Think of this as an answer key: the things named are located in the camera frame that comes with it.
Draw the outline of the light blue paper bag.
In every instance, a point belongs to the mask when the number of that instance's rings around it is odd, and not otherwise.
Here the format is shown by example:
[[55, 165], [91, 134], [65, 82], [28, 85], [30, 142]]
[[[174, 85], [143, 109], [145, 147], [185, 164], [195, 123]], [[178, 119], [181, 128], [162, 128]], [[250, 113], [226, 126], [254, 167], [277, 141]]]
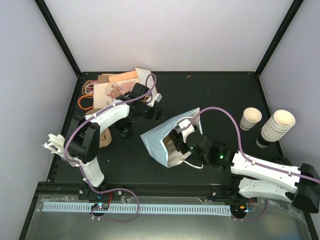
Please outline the light blue paper bag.
[[184, 112], [143, 133], [140, 137], [149, 155], [166, 168], [172, 168], [185, 163], [193, 168], [202, 169], [204, 167], [203, 164], [196, 166], [187, 162], [187, 158], [192, 153], [187, 152], [185, 154], [181, 154], [178, 152], [170, 138], [170, 132], [181, 132], [178, 127], [178, 123], [187, 118], [191, 122], [189, 125], [193, 125], [195, 132], [199, 131], [202, 133], [201, 120], [198, 115], [199, 112], [199, 108]]

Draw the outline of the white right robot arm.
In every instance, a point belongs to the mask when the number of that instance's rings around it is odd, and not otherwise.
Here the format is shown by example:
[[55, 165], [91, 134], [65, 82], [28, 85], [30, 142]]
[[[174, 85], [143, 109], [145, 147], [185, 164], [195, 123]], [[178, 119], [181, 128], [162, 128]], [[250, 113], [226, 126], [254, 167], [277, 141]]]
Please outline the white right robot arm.
[[174, 129], [169, 137], [179, 153], [192, 154], [203, 166], [238, 176], [227, 189], [228, 198], [234, 202], [242, 198], [275, 199], [307, 213], [320, 211], [320, 176], [310, 164], [292, 166], [284, 159], [271, 162], [233, 151], [211, 142], [199, 129], [191, 133]]

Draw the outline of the brown pulp cup carrier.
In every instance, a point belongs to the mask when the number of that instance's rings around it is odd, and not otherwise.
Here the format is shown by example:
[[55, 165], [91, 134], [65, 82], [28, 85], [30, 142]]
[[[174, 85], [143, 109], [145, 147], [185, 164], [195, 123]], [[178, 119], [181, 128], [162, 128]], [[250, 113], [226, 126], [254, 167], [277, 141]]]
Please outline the brown pulp cup carrier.
[[[96, 108], [96, 109], [91, 109], [89, 111], [87, 111], [85, 113], [85, 116], [88, 116], [88, 115], [92, 115], [98, 111], [100, 111], [101, 109], [100, 108]], [[111, 132], [109, 130], [109, 128], [106, 128], [101, 134], [100, 134], [100, 137], [99, 137], [99, 147], [100, 148], [104, 148], [104, 147], [107, 147], [112, 141], [112, 135], [111, 135]]]

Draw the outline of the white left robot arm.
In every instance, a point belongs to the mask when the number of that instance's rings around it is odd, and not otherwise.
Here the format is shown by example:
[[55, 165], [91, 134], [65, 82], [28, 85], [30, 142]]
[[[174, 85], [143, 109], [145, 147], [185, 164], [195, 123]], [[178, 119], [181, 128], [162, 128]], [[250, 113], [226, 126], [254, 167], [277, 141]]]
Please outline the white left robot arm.
[[83, 181], [90, 185], [89, 193], [97, 200], [108, 192], [99, 162], [100, 135], [118, 121], [137, 117], [147, 120], [160, 120], [164, 109], [158, 106], [160, 93], [152, 93], [152, 88], [136, 83], [132, 91], [115, 98], [113, 103], [99, 111], [77, 116], [71, 120], [70, 129], [63, 145], [63, 157], [75, 164], [83, 175]]

